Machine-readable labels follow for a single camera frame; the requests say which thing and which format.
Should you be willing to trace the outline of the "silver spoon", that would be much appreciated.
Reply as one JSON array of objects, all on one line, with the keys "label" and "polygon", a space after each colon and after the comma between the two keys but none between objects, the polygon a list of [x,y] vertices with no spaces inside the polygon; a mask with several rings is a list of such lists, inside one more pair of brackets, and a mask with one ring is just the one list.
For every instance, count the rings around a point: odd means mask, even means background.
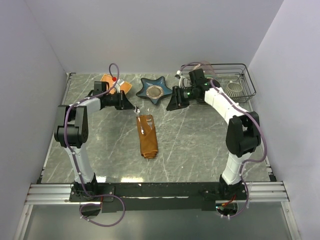
[{"label": "silver spoon", "polygon": [[134,106],[134,113],[136,114],[137,116],[137,119],[138,119],[138,123],[139,123],[139,127],[140,127],[140,132],[141,134],[144,136],[145,135],[145,131],[144,131],[144,128],[143,128],[143,125],[142,125],[142,122],[141,122],[141,118],[140,118],[140,109],[138,106]]}]

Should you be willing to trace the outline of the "silver fork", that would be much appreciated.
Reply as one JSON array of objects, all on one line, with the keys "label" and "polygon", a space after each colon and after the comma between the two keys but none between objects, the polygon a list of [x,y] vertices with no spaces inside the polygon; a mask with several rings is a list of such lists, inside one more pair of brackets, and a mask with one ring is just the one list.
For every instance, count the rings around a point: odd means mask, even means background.
[{"label": "silver fork", "polygon": [[153,129],[153,117],[152,115],[146,115],[146,122],[148,124],[148,126],[150,127],[150,129],[152,130]]}]

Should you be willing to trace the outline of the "orange cloth napkin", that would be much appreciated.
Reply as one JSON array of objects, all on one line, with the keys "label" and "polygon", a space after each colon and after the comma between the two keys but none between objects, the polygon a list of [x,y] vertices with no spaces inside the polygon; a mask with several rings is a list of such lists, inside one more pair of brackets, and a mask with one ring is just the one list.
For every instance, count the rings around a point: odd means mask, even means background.
[{"label": "orange cloth napkin", "polygon": [[154,159],[159,152],[154,118],[153,118],[152,129],[150,129],[150,127],[147,124],[146,115],[140,115],[140,120],[144,128],[144,135],[141,134],[140,124],[138,122],[138,118],[136,118],[139,144],[140,144],[140,154],[145,159]]}]

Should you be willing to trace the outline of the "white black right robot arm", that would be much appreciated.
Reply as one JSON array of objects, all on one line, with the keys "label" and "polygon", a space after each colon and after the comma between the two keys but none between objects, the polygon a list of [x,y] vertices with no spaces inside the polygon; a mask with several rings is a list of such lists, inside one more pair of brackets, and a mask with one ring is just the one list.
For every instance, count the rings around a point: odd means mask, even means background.
[{"label": "white black right robot arm", "polygon": [[227,123],[225,144],[228,149],[226,167],[219,178],[217,193],[223,199],[230,199],[240,192],[243,184],[242,172],[246,160],[261,144],[259,115],[240,107],[223,90],[216,78],[206,78],[203,69],[189,72],[189,87],[174,86],[167,105],[167,111],[187,108],[191,100],[202,101]]}]

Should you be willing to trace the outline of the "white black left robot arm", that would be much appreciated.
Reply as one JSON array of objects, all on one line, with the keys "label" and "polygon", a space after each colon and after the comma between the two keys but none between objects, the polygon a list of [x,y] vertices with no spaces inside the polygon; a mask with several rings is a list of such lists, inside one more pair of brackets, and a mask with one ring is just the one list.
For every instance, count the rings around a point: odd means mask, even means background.
[{"label": "white black left robot arm", "polygon": [[70,105],[59,105],[54,124],[54,139],[67,152],[74,172],[71,192],[88,201],[99,195],[99,187],[87,154],[89,137],[88,116],[106,107],[116,110],[136,110],[122,90],[110,91],[115,85],[96,81],[93,90],[82,100]]}]

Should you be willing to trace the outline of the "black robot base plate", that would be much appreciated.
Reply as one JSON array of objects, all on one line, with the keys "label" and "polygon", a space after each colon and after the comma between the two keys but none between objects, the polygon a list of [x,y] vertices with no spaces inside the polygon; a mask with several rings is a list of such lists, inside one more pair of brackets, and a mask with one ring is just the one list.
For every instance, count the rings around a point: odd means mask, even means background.
[{"label": "black robot base plate", "polygon": [[103,213],[117,211],[194,210],[215,211],[217,201],[245,200],[243,184],[223,186],[219,182],[129,182],[79,183],[71,187],[72,203],[102,204]]}]

